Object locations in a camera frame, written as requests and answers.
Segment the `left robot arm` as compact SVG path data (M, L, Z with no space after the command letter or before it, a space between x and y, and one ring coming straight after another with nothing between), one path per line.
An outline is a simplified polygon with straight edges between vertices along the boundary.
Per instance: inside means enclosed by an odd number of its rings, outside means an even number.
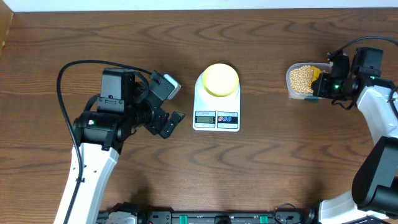
M91 97L75 119L76 144L56 223L95 223L104 190L125 140L141 126L167 139L185 115L169 114L161 106L180 84L153 71L149 78L130 68L106 68L101 93Z

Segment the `yellow measuring scoop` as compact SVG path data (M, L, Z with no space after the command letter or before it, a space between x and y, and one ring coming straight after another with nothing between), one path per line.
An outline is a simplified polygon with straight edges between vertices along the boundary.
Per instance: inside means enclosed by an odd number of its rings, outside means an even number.
M311 82L308 84L308 86L309 86L310 88L312 87L312 84L313 84L315 81L318 80L318 78L320 77L320 75L321 75L322 73L327 73L325 70L320 70L319 68L314 67L314 66L311 66L311 68L312 68L312 70L313 70L313 77L312 77Z

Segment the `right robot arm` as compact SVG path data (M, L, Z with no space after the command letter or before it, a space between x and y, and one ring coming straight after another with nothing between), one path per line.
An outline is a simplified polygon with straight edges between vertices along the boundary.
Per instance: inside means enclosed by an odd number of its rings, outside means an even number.
M334 105L350 101L363 114L374 147L357 171L351 190L324 200L318 223L360 223L397 218L397 86L381 77L383 51L356 49L352 60L342 50L329 54L330 73L313 81L313 95Z

